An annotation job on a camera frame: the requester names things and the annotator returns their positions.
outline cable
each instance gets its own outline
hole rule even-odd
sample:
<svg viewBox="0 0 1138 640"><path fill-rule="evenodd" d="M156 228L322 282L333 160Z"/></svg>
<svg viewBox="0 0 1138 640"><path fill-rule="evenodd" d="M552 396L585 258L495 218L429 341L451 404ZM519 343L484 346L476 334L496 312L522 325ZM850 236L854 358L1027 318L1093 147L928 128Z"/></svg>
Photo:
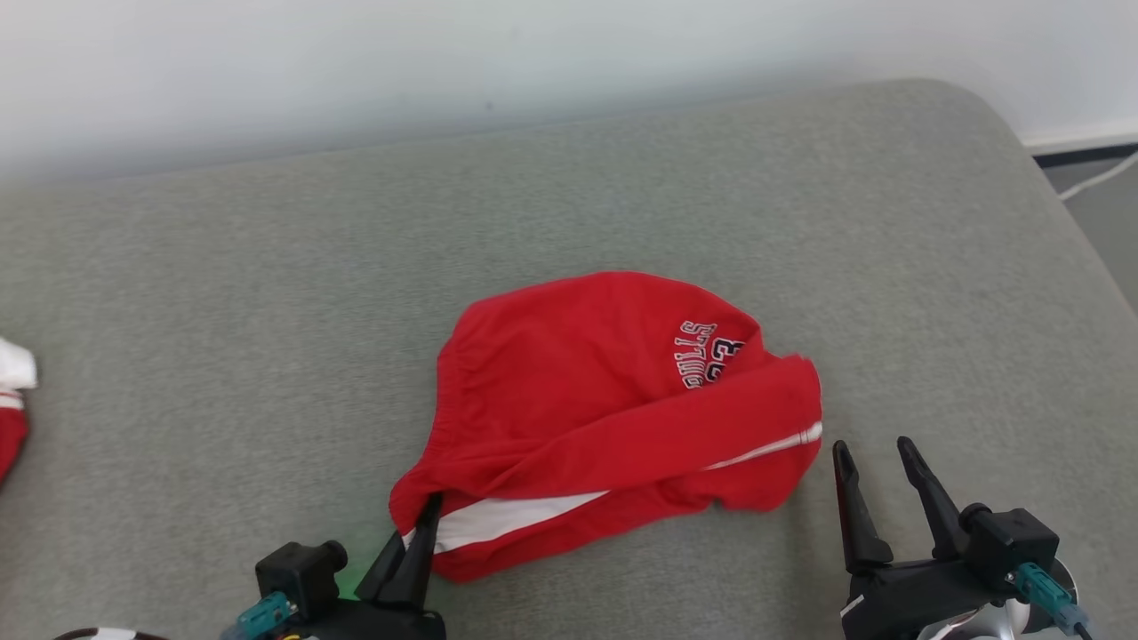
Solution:
<svg viewBox="0 0 1138 640"><path fill-rule="evenodd" d="M1088 179L1083 180L1082 182L1079 182L1074 187L1071 187L1066 191L1063 191L1062 194L1059 194L1059 199L1065 202L1065 200L1067 200L1067 199L1070 199L1070 198L1072 198L1072 197L1081 194L1082 191L1085 191L1087 189L1090 189L1095 184L1102 184L1103 182L1106 182L1111 178L1114 178L1115 175L1118 175L1118 174L1122 173L1123 171L1130 169L1130 165L1135 164L1136 162L1138 162L1138 153L1131 155L1127 159L1124 159L1124 161L1120 162L1119 164L1114 165L1114 167L1112 167L1110 171L1099 173L1098 175L1096 175L1094 178L1088 178Z"/></svg>

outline gray fabric surface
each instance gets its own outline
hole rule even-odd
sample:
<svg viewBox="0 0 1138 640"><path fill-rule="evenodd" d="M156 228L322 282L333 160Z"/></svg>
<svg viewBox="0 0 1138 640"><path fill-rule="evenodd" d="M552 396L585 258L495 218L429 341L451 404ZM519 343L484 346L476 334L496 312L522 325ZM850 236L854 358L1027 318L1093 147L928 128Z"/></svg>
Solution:
<svg viewBox="0 0 1138 640"><path fill-rule="evenodd" d="M711 509L486 580L452 637L838 638L828 444L899 558L931 540L894 438L960 506L1030 509L1104 633L1138 624L1138 320L1008 129L908 81L23 194L0 335L40 356L0 489L0 635L209 639L279 544L356 574L478 298L603 269L703 286L813 358L824 454Z"/></svg>

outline red and white cloth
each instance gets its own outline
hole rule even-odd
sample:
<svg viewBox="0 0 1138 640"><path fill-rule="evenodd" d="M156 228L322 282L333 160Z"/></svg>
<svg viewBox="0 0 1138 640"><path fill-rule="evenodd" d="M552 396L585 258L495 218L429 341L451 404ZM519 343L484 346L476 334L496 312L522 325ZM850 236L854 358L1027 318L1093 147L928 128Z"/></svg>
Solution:
<svg viewBox="0 0 1138 640"><path fill-rule="evenodd" d="M16 461L27 436L24 396L19 391L35 387L35 360L23 347L0 338L0 479Z"/></svg>
<svg viewBox="0 0 1138 640"><path fill-rule="evenodd" d="M718 500L780 506L820 449L814 366L699 287L609 272L473 304L438 359L404 542L443 492L435 569L470 581Z"/></svg>

